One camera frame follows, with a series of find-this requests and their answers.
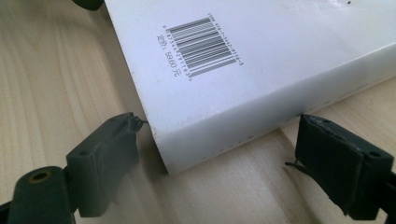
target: light wood surface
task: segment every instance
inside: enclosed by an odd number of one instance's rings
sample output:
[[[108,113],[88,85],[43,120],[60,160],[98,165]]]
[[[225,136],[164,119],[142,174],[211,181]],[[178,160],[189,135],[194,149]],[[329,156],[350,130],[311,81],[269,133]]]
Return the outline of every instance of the light wood surface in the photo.
[[[396,156],[396,79],[316,115]],[[106,8],[0,1],[0,203],[16,181],[65,155],[106,119],[144,113]],[[169,176],[145,126],[118,203],[78,223],[355,223],[293,161],[297,123]],[[381,211],[377,220],[384,223]]]

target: black plastic part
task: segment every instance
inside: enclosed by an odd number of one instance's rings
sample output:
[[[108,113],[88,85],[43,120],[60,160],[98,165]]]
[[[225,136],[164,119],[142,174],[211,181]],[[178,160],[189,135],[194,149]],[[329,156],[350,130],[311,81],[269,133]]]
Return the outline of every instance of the black plastic part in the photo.
[[[10,206],[11,202],[3,203],[2,205],[0,205],[0,224],[7,223]]]
[[[380,190],[380,207],[388,213],[387,224],[396,224],[396,174],[392,173]]]
[[[79,7],[83,7],[90,11],[95,11],[99,9],[102,4],[105,2],[104,0],[73,0]]]
[[[136,133],[144,123],[133,113],[118,115],[66,156],[71,207],[82,217],[99,217],[106,211],[121,179],[138,160]]]
[[[376,218],[381,198],[388,197],[393,157],[386,151],[329,120],[301,115],[295,156],[303,166],[293,166],[314,178],[345,215]]]
[[[15,187],[7,223],[75,223],[63,170],[50,166],[24,175]]]

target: wood grain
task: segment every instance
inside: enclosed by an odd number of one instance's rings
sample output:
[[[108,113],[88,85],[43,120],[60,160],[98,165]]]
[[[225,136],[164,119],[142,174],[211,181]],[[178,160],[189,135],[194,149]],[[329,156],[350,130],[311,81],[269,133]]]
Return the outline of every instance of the wood grain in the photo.
[[[396,79],[317,115],[338,122],[396,156]],[[0,203],[16,181],[65,155],[106,119],[144,118],[106,8],[72,1],[0,1]],[[297,123],[169,176],[148,127],[140,162],[117,203],[78,223],[354,223],[293,161]],[[380,213],[372,222],[383,223]]]

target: barcode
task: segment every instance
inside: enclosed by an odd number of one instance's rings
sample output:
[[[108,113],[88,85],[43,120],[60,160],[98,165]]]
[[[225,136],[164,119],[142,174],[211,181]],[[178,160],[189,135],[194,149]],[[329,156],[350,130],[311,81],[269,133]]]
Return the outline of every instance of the barcode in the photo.
[[[189,77],[236,62],[209,18],[179,25],[167,31],[177,45],[177,52],[190,69]]]

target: screw hole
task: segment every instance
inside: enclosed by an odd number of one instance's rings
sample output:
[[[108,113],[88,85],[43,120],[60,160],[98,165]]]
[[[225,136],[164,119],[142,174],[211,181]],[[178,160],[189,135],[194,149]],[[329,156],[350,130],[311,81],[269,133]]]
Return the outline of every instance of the screw hole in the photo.
[[[372,157],[381,157],[381,154],[379,154],[378,152],[369,152],[369,154]]]
[[[87,156],[88,154],[90,154],[88,151],[81,151],[80,153],[78,153],[78,155],[80,156]]]
[[[37,174],[34,174],[34,175],[30,176],[29,183],[37,184],[37,183],[45,181],[50,176],[51,176],[51,172],[50,171],[42,171],[40,173],[37,173]]]

